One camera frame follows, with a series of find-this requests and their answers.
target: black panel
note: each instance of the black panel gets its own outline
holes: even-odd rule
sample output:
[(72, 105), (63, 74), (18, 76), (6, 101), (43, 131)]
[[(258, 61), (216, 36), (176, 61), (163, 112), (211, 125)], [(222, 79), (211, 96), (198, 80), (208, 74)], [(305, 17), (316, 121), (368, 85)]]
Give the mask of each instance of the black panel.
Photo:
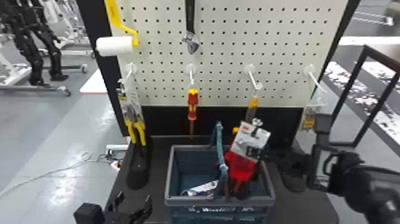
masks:
[(118, 80), (121, 78), (117, 57), (102, 57), (96, 51), (96, 40), (98, 38), (112, 36), (104, 1), (77, 0), (77, 3), (80, 15), (85, 24), (87, 36), (90, 40), (90, 45), (96, 56), (97, 65), (103, 76), (118, 125), (120, 126), (122, 134), (126, 136), (128, 135), (128, 131), (122, 116), (118, 95), (115, 91), (119, 87)]
[[(148, 135), (188, 135), (187, 107), (142, 107)], [(217, 120), (224, 126), (224, 134), (231, 135), (245, 118), (245, 107), (198, 107), (195, 135), (210, 135)], [(263, 128), (272, 133), (268, 141), (272, 147), (290, 146), (301, 119), (302, 108), (259, 108), (256, 116)]]

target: electrical cord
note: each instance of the electrical cord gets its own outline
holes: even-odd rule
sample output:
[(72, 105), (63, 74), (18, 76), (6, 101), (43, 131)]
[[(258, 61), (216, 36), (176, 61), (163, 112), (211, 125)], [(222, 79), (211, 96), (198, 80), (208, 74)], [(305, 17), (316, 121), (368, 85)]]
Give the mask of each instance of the electrical cord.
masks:
[(29, 179), (27, 181), (23, 181), (23, 182), (20, 182), (18, 184), (15, 184), (14, 186), (2, 191), (0, 193), (0, 199), (3, 198), (4, 196), (6, 196), (7, 194), (11, 193), (12, 191), (16, 190), (17, 188), (27, 184), (27, 183), (31, 183), (33, 181), (36, 181), (38, 179), (42, 179), (42, 178), (45, 178), (45, 177), (51, 177), (51, 175), (54, 174), (54, 173), (59, 173), (59, 172), (62, 172), (62, 171), (75, 169), (75, 168), (78, 168), (78, 167), (80, 167), (80, 166), (82, 166), (82, 165), (84, 165), (86, 163), (89, 163), (89, 162), (94, 162), (94, 163), (101, 162), (104, 159), (104, 158), (102, 158), (102, 156), (106, 156), (106, 155), (105, 154), (101, 154), (101, 155), (98, 156), (98, 158), (96, 160), (91, 160), (92, 154), (90, 152), (85, 151), (80, 155), (80, 161), (78, 161), (77, 163), (75, 163), (75, 164), (73, 164), (71, 166), (62, 168), (62, 169), (48, 171), (48, 172), (46, 172), (46, 173), (44, 173), (42, 175), (39, 175), (39, 176), (37, 176), (35, 178), (31, 178), (31, 179)]

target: paint roller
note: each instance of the paint roller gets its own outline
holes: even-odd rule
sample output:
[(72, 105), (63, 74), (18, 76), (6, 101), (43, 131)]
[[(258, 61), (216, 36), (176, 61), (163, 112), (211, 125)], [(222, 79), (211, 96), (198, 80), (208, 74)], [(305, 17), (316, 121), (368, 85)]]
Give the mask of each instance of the paint roller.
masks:
[(131, 34), (131, 36), (107, 36), (96, 40), (96, 49), (101, 56), (129, 54), (139, 45), (138, 32), (122, 25), (115, 0), (105, 0), (108, 19), (111, 24)]

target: pegboard hook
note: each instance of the pegboard hook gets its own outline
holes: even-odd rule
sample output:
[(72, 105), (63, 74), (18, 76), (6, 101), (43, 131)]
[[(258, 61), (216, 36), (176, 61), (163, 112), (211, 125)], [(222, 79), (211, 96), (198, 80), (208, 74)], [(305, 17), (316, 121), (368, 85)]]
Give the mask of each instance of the pegboard hook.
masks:
[(304, 68), (304, 75), (305, 75), (305, 76), (309, 76), (309, 77), (312, 79), (312, 81), (315, 83), (315, 85), (317, 86), (317, 88), (318, 88), (319, 90), (321, 90), (321, 92), (323, 92), (324, 94), (326, 94), (327, 91), (320, 85), (320, 83), (318, 82), (318, 80), (315, 78), (314, 73), (315, 73), (315, 67), (314, 67), (313, 64), (309, 64), (308, 66), (306, 66), (306, 67)]
[(188, 64), (185, 67), (186, 74), (189, 76), (190, 85), (193, 86), (195, 84), (195, 74), (196, 74), (196, 66), (193, 63)]
[(131, 75), (136, 74), (138, 72), (138, 68), (133, 62), (131, 62), (125, 65), (125, 72), (126, 72), (126, 77), (118, 80), (118, 83), (122, 85), (125, 85), (126, 81), (129, 79)]
[(263, 84), (262, 83), (256, 83), (253, 74), (255, 73), (255, 66), (253, 64), (248, 64), (247, 66), (245, 66), (245, 68), (243, 69), (243, 71), (245, 72), (245, 74), (247, 74), (250, 77), (251, 83), (253, 84), (253, 88), (255, 91), (255, 94), (257, 94), (257, 91), (259, 91), (260, 89), (263, 88)]

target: black tabletop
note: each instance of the black tabletop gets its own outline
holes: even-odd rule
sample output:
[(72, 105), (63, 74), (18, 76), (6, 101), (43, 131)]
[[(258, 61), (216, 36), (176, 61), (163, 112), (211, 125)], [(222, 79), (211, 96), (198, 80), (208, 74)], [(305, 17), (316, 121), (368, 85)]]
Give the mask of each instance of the black tabletop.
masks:
[[(152, 163), (149, 182), (140, 189), (133, 191), (126, 186), (127, 168), (133, 154), (133, 146), (130, 145), (125, 155), (124, 163), (118, 173), (110, 198), (123, 191), (125, 200), (118, 210), (131, 213), (143, 205), (148, 194), (153, 200), (153, 214), (147, 222), (165, 223), (170, 221), (168, 207), (164, 204), (165, 178), (167, 176), (168, 158), (173, 144), (207, 144), (208, 138), (193, 140), (187, 138), (153, 138)], [(276, 203), (270, 212), (269, 223), (323, 223), (335, 224), (339, 222), (338, 215), (330, 203), (326, 194), (318, 191), (305, 191), (293, 193), (288, 191), (280, 180), (276, 166), (268, 164), (268, 171), (276, 193)]]
[(400, 45), (367, 45), (367, 47), (371, 50), (369, 56), (374, 56), (375, 60), (400, 72)]

